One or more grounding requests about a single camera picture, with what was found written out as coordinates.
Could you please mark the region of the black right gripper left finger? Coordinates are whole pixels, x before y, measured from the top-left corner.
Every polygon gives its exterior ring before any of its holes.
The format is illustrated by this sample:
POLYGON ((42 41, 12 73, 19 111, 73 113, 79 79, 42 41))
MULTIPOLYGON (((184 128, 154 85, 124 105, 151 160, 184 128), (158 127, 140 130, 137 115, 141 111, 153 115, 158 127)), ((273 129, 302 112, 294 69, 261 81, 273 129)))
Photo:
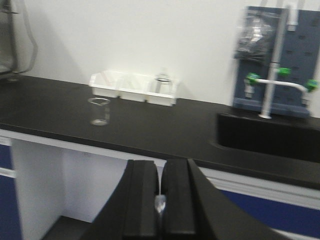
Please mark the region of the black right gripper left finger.
POLYGON ((110 198, 84 233, 86 240, 155 240, 158 237, 155 197, 156 165, 129 160, 110 198))

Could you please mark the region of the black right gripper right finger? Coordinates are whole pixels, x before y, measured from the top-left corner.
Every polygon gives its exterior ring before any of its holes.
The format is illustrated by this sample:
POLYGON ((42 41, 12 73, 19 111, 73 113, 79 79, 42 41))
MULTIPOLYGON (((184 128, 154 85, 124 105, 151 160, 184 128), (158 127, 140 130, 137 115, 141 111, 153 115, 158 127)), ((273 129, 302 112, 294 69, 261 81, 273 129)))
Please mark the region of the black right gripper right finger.
POLYGON ((170 159, 161 193, 165 240, 278 240, 280 234, 250 216, 210 183, 193 160, 170 159))

